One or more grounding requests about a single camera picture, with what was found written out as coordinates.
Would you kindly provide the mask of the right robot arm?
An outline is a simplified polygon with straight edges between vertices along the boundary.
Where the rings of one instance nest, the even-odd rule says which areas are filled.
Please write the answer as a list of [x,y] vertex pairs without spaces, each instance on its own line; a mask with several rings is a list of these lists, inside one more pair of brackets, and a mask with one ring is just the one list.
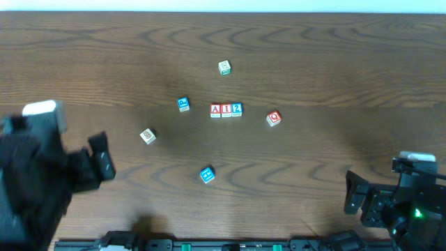
[[445,249],[445,186],[435,176],[403,174],[387,185],[348,171],[346,188],[344,212],[361,211],[363,226],[386,229],[394,249]]

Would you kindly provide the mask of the red letter A block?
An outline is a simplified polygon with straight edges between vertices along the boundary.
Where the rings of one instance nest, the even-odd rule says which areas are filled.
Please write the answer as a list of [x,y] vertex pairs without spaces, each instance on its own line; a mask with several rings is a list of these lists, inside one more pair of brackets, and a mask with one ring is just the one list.
[[220,118],[221,115],[222,115],[221,104],[211,104],[210,105],[210,117],[211,118]]

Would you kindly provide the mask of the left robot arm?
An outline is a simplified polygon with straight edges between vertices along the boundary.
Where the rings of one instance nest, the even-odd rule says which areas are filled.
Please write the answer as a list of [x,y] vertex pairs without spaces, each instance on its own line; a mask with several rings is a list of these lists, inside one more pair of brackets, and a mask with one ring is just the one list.
[[114,179],[107,136],[67,152],[51,114],[7,116],[1,126],[1,249],[46,250],[72,196]]

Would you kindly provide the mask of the red letter I block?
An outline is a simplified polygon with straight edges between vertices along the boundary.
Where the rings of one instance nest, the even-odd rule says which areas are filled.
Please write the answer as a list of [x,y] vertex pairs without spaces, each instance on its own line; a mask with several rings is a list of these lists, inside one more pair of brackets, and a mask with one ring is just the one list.
[[221,117],[232,117],[232,104],[221,104]]

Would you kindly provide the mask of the blue number 2 block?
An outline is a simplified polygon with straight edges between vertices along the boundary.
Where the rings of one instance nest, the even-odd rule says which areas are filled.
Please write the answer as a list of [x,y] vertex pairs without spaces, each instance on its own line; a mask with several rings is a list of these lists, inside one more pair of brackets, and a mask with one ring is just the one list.
[[231,104],[232,117],[238,117],[243,115],[243,104],[241,102]]

